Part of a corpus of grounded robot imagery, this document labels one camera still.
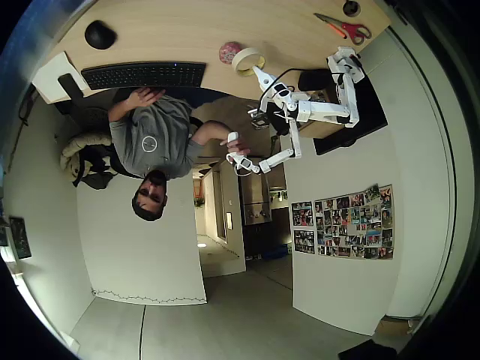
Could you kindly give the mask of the man's right hand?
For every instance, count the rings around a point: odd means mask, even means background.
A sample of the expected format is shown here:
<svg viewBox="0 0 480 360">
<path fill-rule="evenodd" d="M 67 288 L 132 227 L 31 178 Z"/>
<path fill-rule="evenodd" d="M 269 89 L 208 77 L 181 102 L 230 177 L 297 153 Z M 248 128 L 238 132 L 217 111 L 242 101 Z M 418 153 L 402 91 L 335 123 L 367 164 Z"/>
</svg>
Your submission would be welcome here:
<svg viewBox="0 0 480 360">
<path fill-rule="evenodd" d="M 222 140 L 220 146 L 226 146 L 227 151 L 231 154 L 247 156 L 251 149 L 237 132 L 230 132 L 225 140 Z"/>
</svg>

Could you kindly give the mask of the man's left hand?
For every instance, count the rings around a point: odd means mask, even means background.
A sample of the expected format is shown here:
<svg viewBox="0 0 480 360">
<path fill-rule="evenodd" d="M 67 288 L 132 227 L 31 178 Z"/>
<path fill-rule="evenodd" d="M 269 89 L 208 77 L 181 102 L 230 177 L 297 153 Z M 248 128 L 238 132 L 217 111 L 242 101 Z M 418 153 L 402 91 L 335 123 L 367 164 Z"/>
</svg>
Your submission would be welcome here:
<svg viewBox="0 0 480 360">
<path fill-rule="evenodd" d="M 162 98 L 164 94 L 164 90 L 154 90 L 146 87 L 138 88 L 132 91 L 126 100 L 127 108 L 134 110 L 138 107 L 148 107 Z"/>
</svg>

